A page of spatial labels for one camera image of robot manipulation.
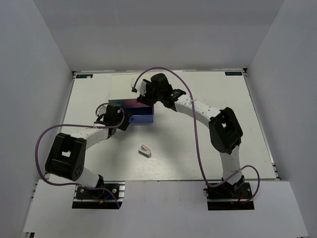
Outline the left corner label sticker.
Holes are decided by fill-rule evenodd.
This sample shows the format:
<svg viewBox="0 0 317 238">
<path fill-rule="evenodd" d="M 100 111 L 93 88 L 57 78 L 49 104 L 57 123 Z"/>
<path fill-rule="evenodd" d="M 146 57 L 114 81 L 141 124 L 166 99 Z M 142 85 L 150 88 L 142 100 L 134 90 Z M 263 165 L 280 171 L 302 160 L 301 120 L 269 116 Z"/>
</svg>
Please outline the left corner label sticker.
<svg viewBox="0 0 317 238">
<path fill-rule="evenodd" d="M 92 78 L 93 75 L 92 74 L 77 74 L 76 78 L 80 78 L 80 79 L 86 79 L 86 78 Z"/>
</svg>

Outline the pink white small stapler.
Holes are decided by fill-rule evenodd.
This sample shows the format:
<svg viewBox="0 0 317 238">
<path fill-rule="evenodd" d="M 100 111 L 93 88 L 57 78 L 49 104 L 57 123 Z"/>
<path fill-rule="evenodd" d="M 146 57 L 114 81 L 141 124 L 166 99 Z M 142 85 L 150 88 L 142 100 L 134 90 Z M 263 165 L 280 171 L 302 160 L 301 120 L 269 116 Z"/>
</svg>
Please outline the pink white small stapler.
<svg viewBox="0 0 317 238">
<path fill-rule="evenodd" d="M 141 145 L 138 152 L 143 156 L 146 156 L 147 158 L 149 158 L 152 155 L 151 150 L 144 144 Z"/>
</svg>

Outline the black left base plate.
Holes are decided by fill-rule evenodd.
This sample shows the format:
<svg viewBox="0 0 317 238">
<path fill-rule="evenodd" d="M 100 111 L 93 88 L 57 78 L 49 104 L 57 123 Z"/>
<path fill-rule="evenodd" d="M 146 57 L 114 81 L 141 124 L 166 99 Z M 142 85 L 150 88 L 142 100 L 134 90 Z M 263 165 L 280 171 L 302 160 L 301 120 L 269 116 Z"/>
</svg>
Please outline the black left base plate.
<svg viewBox="0 0 317 238">
<path fill-rule="evenodd" d="M 125 182 L 105 181 L 104 186 L 112 192 L 119 206 L 121 206 L 124 199 Z M 89 190 L 77 186 L 74 192 L 72 209 L 116 210 L 119 207 L 108 191 Z"/>
</svg>

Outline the white drawer cabinet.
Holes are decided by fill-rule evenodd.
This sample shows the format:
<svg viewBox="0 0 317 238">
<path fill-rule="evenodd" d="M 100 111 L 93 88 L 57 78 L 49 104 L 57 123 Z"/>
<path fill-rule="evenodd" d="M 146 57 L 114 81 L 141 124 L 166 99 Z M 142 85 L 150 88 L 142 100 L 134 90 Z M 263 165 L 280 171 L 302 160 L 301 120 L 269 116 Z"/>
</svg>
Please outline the white drawer cabinet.
<svg viewBox="0 0 317 238">
<path fill-rule="evenodd" d="M 138 74 L 113 75 L 110 81 L 109 100 L 136 99 L 138 94 L 132 92 L 134 80 Z"/>
</svg>

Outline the pink drawer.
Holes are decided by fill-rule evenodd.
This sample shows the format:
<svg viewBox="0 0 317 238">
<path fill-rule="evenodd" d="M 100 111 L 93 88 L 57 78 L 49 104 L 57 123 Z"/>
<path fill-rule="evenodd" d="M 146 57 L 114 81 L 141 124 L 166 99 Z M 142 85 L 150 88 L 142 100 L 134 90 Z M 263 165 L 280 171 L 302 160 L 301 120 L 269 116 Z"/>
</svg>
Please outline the pink drawer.
<svg viewBox="0 0 317 238">
<path fill-rule="evenodd" d="M 153 107 L 151 106 L 147 106 L 141 102 L 138 102 L 137 99 L 125 99 L 123 100 L 123 106 L 124 109 L 128 109 L 128 110 L 152 110 Z"/>
</svg>

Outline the blue wide drawer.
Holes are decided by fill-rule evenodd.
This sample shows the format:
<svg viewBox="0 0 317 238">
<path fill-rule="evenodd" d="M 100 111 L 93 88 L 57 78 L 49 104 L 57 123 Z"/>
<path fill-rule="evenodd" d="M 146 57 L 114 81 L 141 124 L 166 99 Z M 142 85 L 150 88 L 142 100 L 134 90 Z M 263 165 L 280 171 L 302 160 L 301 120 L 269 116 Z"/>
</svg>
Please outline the blue wide drawer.
<svg viewBox="0 0 317 238">
<path fill-rule="evenodd" d="M 127 112 L 131 114 L 130 123 L 153 123 L 154 122 L 154 108 L 153 107 L 139 107 L 127 108 Z"/>
</svg>

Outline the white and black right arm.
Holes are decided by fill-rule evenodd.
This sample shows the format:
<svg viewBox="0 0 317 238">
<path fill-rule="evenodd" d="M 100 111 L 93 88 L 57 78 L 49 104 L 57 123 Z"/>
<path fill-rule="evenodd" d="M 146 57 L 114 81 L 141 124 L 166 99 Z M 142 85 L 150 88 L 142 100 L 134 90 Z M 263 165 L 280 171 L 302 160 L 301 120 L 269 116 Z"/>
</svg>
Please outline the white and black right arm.
<svg viewBox="0 0 317 238">
<path fill-rule="evenodd" d="M 195 101 L 185 91 L 172 88 L 163 73 L 152 76 L 150 81 L 137 78 L 131 87 L 133 92 L 140 93 L 138 102 L 150 107 L 161 102 L 166 108 L 195 118 L 205 125 L 209 129 L 212 146 L 220 154 L 224 193 L 231 198 L 241 193 L 244 176 L 240 167 L 239 146 L 243 131 L 231 108 L 220 110 Z"/>
</svg>

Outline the right corner label sticker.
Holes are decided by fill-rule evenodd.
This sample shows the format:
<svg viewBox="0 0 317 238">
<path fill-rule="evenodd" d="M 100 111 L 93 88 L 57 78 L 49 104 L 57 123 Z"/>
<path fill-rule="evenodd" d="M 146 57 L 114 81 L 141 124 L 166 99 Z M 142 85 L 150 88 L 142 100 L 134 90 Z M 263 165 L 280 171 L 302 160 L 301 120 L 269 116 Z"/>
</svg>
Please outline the right corner label sticker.
<svg viewBox="0 0 317 238">
<path fill-rule="evenodd" d="M 226 76 L 242 76 L 243 73 L 238 71 L 226 71 L 225 75 Z"/>
</svg>

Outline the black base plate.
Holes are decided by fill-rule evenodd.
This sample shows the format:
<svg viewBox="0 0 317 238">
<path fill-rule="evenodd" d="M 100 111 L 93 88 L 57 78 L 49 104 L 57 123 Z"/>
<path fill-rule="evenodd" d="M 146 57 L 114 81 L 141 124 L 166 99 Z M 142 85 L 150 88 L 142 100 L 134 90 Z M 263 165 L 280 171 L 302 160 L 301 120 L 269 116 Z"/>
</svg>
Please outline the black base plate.
<svg viewBox="0 0 317 238">
<path fill-rule="evenodd" d="M 105 181 L 104 186 L 112 192 L 119 206 L 121 206 L 124 199 L 125 182 Z M 108 191 L 89 190 L 77 186 L 74 192 L 72 209 L 116 210 L 119 207 Z"/>
<path fill-rule="evenodd" d="M 248 199 L 252 197 L 251 186 L 245 182 L 234 195 L 230 191 L 219 186 L 216 188 L 206 187 L 203 189 L 207 196 L 209 211 L 239 211 L 254 210 L 254 202 Z"/>
</svg>

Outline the light blue small drawer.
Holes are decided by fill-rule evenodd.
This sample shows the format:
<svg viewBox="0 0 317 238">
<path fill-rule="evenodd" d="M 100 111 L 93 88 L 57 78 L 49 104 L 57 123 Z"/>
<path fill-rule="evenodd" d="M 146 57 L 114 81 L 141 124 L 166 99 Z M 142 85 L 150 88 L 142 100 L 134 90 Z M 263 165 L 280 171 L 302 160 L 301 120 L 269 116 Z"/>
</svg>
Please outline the light blue small drawer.
<svg viewBox="0 0 317 238">
<path fill-rule="evenodd" d="M 122 108 L 125 108 L 125 100 L 124 99 L 115 99 L 115 100 L 109 100 L 110 104 L 116 104 L 119 105 Z"/>
</svg>

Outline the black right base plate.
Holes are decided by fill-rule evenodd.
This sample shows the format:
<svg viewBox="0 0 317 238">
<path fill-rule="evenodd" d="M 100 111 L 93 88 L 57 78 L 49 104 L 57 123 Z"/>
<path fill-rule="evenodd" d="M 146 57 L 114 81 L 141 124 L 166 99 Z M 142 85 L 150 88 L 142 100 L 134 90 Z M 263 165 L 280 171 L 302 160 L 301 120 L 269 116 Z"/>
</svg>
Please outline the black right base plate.
<svg viewBox="0 0 317 238">
<path fill-rule="evenodd" d="M 203 189 L 207 196 L 209 211 L 239 211 L 254 210 L 254 202 L 248 199 L 252 197 L 251 186 L 245 182 L 234 195 L 230 191 L 219 186 L 216 188 L 206 187 Z"/>
</svg>

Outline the corner label sticker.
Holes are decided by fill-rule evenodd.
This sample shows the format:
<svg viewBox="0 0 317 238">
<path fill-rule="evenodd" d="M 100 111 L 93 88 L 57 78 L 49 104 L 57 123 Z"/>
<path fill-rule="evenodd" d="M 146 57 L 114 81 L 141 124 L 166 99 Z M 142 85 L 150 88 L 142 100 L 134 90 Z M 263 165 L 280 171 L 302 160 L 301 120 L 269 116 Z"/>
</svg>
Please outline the corner label sticker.
<svg viewBox="0 0 317 238">
<path fill-rule="evenodd" d="M 86 78 L 92 78 L 93 75 L 92 74 L 77 74 L 76 78 L 80 78 L 80 79 L 86 79 Z"/>
<path fill-rule="evenodd" d="M 226 71 L 225 75 L 226 76 L 242 76 L 243 73 L 238 71 Z"/>
</svg>

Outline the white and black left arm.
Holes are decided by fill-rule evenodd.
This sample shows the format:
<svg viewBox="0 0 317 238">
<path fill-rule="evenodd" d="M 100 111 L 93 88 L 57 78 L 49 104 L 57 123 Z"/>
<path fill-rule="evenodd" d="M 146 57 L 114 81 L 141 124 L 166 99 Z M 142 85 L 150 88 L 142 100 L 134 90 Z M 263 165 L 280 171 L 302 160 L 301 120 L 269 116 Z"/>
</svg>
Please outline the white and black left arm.
<svg viewBox="0 0 317 238">
<path fill-rule="evenodd" d="M 104 103 L 96 109 L 96 120 L 90 126 L 77 125 L 83 130 L 59 133 L 48 155 L 45 171 L 87 187 L 94 198 L 104 194 L 104 179 L 85 167 L 86 151 L 92 146 L 111 138 L 116 131 L 125 131 L 130 125 L 132 114 L 119 104 Z"/>
</svg>

